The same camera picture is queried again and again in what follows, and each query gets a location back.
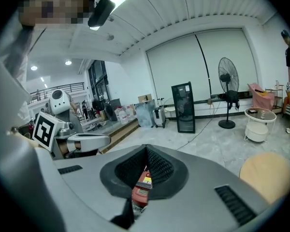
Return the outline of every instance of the roller blind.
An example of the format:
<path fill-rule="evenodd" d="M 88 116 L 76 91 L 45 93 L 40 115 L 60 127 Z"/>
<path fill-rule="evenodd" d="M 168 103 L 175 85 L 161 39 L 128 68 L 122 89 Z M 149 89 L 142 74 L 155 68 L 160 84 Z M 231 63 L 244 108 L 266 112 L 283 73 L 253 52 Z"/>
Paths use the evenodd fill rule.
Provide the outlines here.
<path fill-rule="evenodd" d="M 258 82 L 253 56 L 242 30 L 209 31 L 198 33 L 197 37 L 206 59 L 212 94 L 223 93 L 218 76 L 218 65 L 222 58 L 230 59 L 235 65 L 239 76 L 239 92 L 247 91 L 247 84 Z"/>
<path fill-rule="evenodd" d="M 210 98 L 209 83 L 198 41 L 194 35 L 147 52 L 158 98 L 171 98 L 171 86 L 191 82 L 195 101 Z"/>

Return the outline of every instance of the white stool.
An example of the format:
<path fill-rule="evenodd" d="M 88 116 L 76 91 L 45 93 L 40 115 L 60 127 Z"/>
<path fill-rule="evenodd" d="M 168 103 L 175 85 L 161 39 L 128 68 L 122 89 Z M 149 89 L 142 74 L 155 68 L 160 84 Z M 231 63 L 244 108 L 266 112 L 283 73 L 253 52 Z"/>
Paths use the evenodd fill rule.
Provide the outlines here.
<path fill-rule="evenodd" d="M 250 121 L 246 125 L 244 140 L 248 138 L 255 142 L 263 142 L 269 133 L 269 129 L 264 123 Z"/>

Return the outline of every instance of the red device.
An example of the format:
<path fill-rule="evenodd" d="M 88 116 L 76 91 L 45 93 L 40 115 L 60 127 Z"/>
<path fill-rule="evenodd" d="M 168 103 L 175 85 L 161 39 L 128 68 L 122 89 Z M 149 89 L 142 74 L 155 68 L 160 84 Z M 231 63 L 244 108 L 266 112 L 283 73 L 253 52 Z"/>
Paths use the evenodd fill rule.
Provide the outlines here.
<path fill-rule="evenodd" d="M 149 171 L 142 173 L 138 183 L 132 190 L 132 201 L 140 208 L 147 206 L 149 190 L 152 188 Z"/>

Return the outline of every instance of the fan base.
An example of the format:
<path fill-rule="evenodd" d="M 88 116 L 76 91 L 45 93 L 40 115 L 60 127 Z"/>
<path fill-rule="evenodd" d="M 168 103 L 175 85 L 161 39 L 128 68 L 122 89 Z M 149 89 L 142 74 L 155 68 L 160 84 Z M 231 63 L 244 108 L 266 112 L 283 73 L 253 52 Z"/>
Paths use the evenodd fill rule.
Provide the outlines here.
<path fill-rule="evenodd" d="M 226 119 L 219 121 L 218 124 L 224 129 L 233 129 L 235 127 L 235 123 L 233 121 Z"/>

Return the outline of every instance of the ceiling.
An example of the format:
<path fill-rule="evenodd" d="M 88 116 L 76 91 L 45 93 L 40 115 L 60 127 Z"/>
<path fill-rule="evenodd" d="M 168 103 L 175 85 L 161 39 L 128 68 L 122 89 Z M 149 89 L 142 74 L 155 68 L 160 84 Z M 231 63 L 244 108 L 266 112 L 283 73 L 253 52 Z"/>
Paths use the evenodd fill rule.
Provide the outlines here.
<path fill-rule="evenodd" d="M 120 62 L 123 53 L 174 24 L 219 15 L 252 17 L 263 24 L 275 12 L 267 0 L 127 0 L 98 31 L 88 28 L 88 19 L 79 25 L 48 27 L 30 58 L 42 62 L 54 56 L 62 61 L 86 58 Z M 36 30 L 33 42 L 42 30 Z"/>
<path fill-rule="evenodd" d="M 28 59 L 28 70 L 27 70 L 27 81 L 46 77 L 53 76 L 57 74 L 64 75 L 65 73 L 74 73 L 77 74 L 81 64 L 82 59 L 72 58 L 70 59 L 72 64 L 67 66 L 65 62 L 67 59 L 61 56 L 47 57 L 47 58 L 30 58 Z M 36 71 L 32 71 L 31 67 L 37 66 Z"/>

